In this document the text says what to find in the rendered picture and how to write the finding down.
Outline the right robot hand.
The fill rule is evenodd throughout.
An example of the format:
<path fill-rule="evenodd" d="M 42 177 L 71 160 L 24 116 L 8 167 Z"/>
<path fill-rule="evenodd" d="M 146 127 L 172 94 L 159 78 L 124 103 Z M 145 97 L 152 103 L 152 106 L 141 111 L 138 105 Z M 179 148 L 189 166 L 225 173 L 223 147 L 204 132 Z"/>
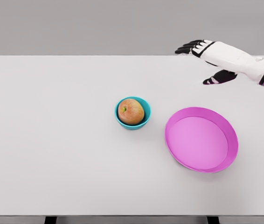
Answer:
<path fill-rule="evenodd" d="M 204 85 L 223 84 L 234 80 L 241 72 L 239 58 L 242 50 L 218 41 L 205 39 L 194 40 L 183 44 L 174 52 L 177 55 L 192 55 L 221 70 L 203 81 Z"/>

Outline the red yellow apple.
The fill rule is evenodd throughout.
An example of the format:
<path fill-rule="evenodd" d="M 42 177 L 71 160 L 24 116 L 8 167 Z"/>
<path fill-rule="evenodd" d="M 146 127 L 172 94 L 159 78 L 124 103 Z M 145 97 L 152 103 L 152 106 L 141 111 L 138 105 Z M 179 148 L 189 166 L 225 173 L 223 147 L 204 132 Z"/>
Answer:
<path fill-rule="evenodd" d="M 135 99 L 125 99 L 118 106 L 118 117 L 127 125 L 136 125 L 140 123 L 144 115 L 143 107 Z"/>

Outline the pink plate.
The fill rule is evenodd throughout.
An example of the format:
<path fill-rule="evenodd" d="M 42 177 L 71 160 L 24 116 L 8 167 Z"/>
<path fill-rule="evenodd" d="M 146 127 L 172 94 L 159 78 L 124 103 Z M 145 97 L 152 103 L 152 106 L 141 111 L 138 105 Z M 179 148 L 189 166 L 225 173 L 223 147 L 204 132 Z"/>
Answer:
<path fill-rule="evenodd" d="M 238 154 L 238 137 L 233 126 L 207 108 L 188 107 L 175 112 L 165 125 L 164 137 L 175 160 L 196 172 L 220 172 Z"/>

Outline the blue bowl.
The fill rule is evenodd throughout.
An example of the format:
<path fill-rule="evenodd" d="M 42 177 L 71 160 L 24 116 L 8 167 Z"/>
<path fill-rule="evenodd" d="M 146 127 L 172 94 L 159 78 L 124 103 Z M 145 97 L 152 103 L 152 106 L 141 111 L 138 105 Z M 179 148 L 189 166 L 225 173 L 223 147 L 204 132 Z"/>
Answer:
<path fill-rule="evenodd" d="M 123 100 L 128 99 L 128 98 L 132 98 L 132 99 L 137 100 L 137 101 L 141 104 L 141 106 L 143 107 L 143 109 L 144 109 L 144 113 L 145 113 L 144 118 L 142 119 L 142 121 L 141 121 L 140 123 L 138 123 L 138 124 L 136 124 L 136 125 L 127 125 L 127 124 L 123 123 L 123 122 L 119 119 L 119 117 L 118 117 L 118 106 L 119 106 L 119 104 L 120 104 Z M 120 101 L 118 102 L 118 104 L 116 105 L 116 107 L 115 107 L 115 109 L 114 109 L 114 114 L 115 114 L 115 118 L 116 118 L 117 122 L 118 122 L 122 127 L 124 127 L 125 129 L 128 129 L 128 130 L 138 130 L 138 129 L 142 128 L 142 127 L 143 127 L 143 126 L 149 121 L 149 119 L 150 119 L 150 117 L 151 117 L 151 107 L 150 107 L 150 105 L 148 104 L 148 102 L 145 101 L 145 100 L 142 99 L 142 98 L 139 98 L 139 97 L 127 97 L 127 98 L 124 98 L 124 99 L 122 99 L 122 100 L 120 100 Z"/>

